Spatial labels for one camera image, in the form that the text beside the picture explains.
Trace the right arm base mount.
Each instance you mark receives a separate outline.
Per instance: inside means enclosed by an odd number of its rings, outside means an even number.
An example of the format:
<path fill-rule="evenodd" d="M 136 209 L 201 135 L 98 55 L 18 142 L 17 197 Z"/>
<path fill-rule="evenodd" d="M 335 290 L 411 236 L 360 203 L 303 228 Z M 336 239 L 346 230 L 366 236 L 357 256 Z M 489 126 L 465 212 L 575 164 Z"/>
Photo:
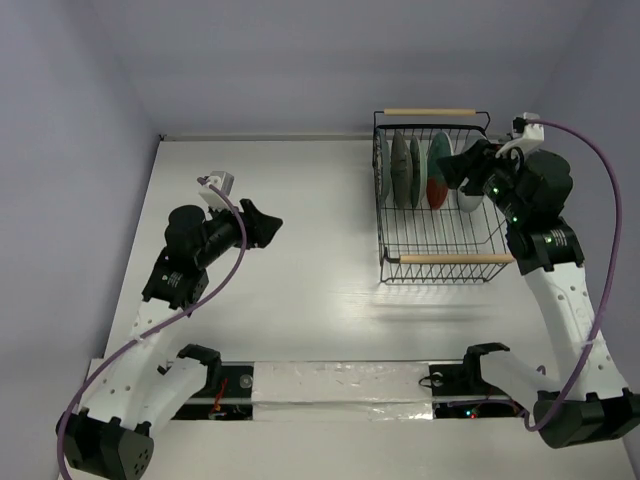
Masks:
<path fill-rule="evenodd" d="M 436 419 L 484 419 L 522 417 L 523 407 L 502 390 L 481 377 L 480 357 L 493 352 L 509 351 L 501 343 L 485 343 L 467 348 L 459 363 L 430 365 L 420 387 L 432 394 Z"/>

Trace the white bowl plate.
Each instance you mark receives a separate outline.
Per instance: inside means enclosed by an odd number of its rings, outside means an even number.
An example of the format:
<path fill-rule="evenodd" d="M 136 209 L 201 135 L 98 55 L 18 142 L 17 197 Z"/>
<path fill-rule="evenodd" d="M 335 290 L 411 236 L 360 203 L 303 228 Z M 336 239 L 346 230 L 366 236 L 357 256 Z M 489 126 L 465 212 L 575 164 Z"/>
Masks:
<path fill-rule="evenodd" d="M 471 149 L 474 144 L 480 140 L 480 137 L 471 138 L 466 141 L 462 153 L 465 154 Z M 468 184 L 468 177 L 465 177 L 461 185 L 457 189 L 457 204 L 458 208 L 462 212 L 473 213 L 483 202 L 484 195 L 469 195 L 465 192 L 465 187 Z"/>

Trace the black wire dish rack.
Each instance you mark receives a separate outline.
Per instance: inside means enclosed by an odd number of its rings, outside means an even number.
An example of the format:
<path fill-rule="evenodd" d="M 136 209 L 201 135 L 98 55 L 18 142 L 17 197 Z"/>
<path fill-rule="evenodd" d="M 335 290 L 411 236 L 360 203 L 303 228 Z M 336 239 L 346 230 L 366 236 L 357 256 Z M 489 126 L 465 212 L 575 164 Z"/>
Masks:
<path fill-rule="evenodd" d="M 508 252 L 506 221 L 484 200 L 473 212 L 462 212 L 457 190 L 448 191 L 440 209 L 433 210 L 425 195 L 421 207 L 396 207 L 393 186 L 380 201 L 380 152 L 376 130 L 385 131 L 390 159 L 392 139 L 401 131 L 409 148 L 412 135 L 424 144 L 446 132 L 452 154 L 463 151 L 467 140 L 487 136 L 491 117 L 473 109 L 383 109 L 373 114 L 372 167 L 375 181 L 378 261 L 385 284 L 478 284 L 492 280 L 513 258 Z"/>

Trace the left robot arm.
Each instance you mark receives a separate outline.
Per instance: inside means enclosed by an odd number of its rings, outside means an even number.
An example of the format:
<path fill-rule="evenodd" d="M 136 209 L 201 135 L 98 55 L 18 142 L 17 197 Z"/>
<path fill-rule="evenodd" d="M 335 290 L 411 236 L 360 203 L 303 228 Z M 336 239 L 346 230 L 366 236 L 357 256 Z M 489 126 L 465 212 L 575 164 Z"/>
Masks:
<path fill-rule="evenodd" d="M 208 267 L 231 248 L 243 256 L 267 247 L 282 226 L 249 199 L 169 214 L 128 340 L 87 377 L 57 424 L 62 478 L 73 469 L 103 479 L 142 477 L 157 434 L 192 395 L 209 395 L 221 383 L 217 350 L 172 344 L 187 317 L 217 294 L 207 289 Z"/>

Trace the red and teal plate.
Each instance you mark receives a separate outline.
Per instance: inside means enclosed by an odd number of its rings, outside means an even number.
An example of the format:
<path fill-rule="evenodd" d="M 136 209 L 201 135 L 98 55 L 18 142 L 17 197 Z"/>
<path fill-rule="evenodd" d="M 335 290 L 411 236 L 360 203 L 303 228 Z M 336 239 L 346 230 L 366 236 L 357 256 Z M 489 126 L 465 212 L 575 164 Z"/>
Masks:
<path fill-rule="evenodd" d="M 427 186 L 426 196 L 429 206 L 433 210 L 440 209 L 446 201 L 448 186 L 438 161 L 452 155 L 452 144 L 446 132 L 438 132 L 431 140 L 427 155 Z"/>

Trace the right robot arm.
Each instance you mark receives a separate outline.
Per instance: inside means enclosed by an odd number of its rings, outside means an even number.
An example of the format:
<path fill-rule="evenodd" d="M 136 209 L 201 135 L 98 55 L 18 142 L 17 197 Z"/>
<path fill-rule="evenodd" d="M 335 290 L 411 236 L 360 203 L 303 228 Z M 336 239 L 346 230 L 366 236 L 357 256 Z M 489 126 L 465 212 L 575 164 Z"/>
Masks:
<path fill-rule="evenodd" d="M 467 348 L 457 383 L 494 387 L 525 409 L 525 426 L 553 448 L 616 440 L 639 424 L 639 396 L 610 357 L 586 285 L 584 255 L 562 218 L 573 188 L 568 162 L 545 150 L 501 151 L 476 141 L 437 165 L 449 188 L 484 195 L 507 221 L 506 239 L 533 293 L 551 341 L 559 377 L 522 362 L 506 345 Z"/>

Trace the blue floral plate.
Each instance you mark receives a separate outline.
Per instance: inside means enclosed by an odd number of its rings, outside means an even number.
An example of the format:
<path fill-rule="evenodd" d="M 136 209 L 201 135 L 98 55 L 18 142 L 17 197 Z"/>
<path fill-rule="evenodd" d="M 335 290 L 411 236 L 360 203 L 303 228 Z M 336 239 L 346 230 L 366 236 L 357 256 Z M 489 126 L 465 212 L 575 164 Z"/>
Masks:
<path fill-rule="evenodd" d="M 376 138 L 380 152 L 380 201 L 384 204 L 391 189 L 391 159 L 385 131 L 376 130 Z"/>

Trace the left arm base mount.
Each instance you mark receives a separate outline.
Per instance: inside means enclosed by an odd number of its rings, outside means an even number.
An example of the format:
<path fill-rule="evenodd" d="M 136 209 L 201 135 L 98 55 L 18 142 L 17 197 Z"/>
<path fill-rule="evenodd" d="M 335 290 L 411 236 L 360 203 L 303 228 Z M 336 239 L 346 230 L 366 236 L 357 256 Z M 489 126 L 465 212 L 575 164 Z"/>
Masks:
<path fill-rule="evenodd" d="M 253 363 L 223 362 L 218 351 L 196 344 L 184 347 L 178 357 L 197 360 L 207 373 L 204 387 L 179 408 L 174 420 L 253 419 Z"/>

